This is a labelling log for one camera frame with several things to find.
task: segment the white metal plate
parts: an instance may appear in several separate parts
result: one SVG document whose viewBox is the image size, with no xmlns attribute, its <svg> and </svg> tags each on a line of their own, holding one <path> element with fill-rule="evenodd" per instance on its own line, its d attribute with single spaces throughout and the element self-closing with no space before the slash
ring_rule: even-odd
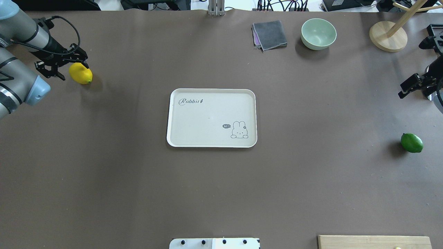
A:
<svg viewBox="0 0 443 249">
<path fill-rule="evenodd" d="M 171 93 L 166 139 L 174 147 L 249 148 L 257 142 L 248 89 L 179 88 Z"/>
<path fill-rule="evenodd" d="M 169 244 L 169 249 L 260 249 L 260 239 L 182 238 L 173 239 Z"/>
</svg>

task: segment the green lime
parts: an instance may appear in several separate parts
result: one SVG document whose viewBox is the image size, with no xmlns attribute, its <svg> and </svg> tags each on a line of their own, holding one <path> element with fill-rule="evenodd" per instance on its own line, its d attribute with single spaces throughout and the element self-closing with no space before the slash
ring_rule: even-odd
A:
<svg viewBox="0 0 443 249">
<path fill-rule="evenodd" d="M 401 145 L 411 153 L 421 152 L 423 150 L 423 142 L 419 137 L 412 133 L 403 133 L 401 136 Z"/>
</svg>

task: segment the white tray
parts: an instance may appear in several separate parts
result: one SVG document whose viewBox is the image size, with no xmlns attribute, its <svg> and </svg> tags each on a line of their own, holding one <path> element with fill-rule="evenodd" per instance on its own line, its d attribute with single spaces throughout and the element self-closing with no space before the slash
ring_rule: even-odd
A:
<svg viewBox="0 0 443 249">
<path fill-rule="evenodd" d="M 166 140 L 174 147 L 254 146 L 255 94 L 248 89 L 174 90 L 169 102 Z"/>
</svg>

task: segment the lemon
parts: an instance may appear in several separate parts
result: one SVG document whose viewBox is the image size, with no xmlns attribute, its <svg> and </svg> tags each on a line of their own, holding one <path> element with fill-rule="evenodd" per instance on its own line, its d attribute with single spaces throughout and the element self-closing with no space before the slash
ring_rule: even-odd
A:
<svg viewBox="0 0 443 249">
<path fill-rule="evenodd" d="M 76 62 L 69 67 L 69 75 L 80 84 L 89 84 L 92 81 L 92 71 L 83 64 Z"/>
<path fill-rule="evenodd" d="M 403 133 L 401 136 L 401 145 L 411 153 L 417 153 L 423 150 L 422 140 L 412 133 Z"/>
</svg>

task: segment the yellow lemon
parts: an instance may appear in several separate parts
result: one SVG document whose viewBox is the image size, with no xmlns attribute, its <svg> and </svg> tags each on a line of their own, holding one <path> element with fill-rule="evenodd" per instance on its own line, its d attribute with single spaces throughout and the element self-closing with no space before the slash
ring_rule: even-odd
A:
<svg viewBox="0 0 443 249">
<path fill-rule="evenodd" d="M 89 84 L 92 81 L 92 71 L 83 64 L 76 62 L 69 67 L 69 75 L 80 84 Z"/>
</svg>

